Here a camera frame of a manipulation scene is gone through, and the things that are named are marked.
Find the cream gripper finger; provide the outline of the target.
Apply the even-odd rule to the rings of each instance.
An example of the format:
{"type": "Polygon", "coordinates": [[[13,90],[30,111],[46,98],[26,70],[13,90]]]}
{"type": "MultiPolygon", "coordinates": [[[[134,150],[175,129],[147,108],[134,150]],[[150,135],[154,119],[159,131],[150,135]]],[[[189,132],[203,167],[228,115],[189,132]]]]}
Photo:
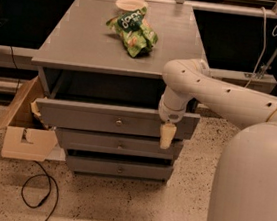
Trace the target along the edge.
{"type": "Polygon", "coordinates": [[[175,137],[177,126],[171,122],[161,124],[160,128],[160,144],[161,149],[167,149],[172,144],[173,137],[175,137]]]}

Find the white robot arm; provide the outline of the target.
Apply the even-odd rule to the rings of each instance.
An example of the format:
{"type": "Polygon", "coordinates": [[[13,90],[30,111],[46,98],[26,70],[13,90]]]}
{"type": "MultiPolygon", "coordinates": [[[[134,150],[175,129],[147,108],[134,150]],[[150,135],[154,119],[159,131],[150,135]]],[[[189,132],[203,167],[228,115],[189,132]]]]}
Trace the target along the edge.
{"type": "Polygon", "coordinates": [[[162,149],[193,98],[240,129],[217,164],[207,221],[277,221],[277,97],[215,80],[199,59],[167,62],[162,76],[162,149]]]}

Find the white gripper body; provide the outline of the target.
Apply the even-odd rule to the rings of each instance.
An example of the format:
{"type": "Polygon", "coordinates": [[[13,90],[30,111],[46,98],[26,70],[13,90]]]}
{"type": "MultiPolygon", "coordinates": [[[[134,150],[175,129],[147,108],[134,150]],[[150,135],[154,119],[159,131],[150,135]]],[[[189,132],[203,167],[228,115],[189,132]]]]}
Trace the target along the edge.
{"type": "Polygon", "coordinates": [[[166,87],[158,103],[158,114],[161,120],[164,123],[178,123],[186,113],[186,106],[192,98],[192,95],[166,87]]]}

